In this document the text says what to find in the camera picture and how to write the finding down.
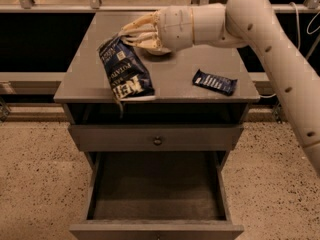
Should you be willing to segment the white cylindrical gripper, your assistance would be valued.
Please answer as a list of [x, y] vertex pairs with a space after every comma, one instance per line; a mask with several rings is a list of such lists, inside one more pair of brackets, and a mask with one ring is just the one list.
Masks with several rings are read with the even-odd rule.
[[120, 34], [136, 33], [140, 34], [122, 36], [122, 42], [132, 47], [149, 50], [158, 50], [162, 46], [173, 52], [189, 48], [193, 45], [191, 8], [170, 6], [141, 16], [120, 30]]

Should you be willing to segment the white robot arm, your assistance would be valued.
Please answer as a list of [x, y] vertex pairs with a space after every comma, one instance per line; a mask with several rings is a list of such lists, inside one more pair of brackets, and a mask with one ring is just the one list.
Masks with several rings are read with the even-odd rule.
[[302, 150], [320, 174], [320, 77], [285, 34], [269, 0], [169, 6], [123, 26], [119, 36], [127, 45], [161, 52], [194, 45], [250, 46]]

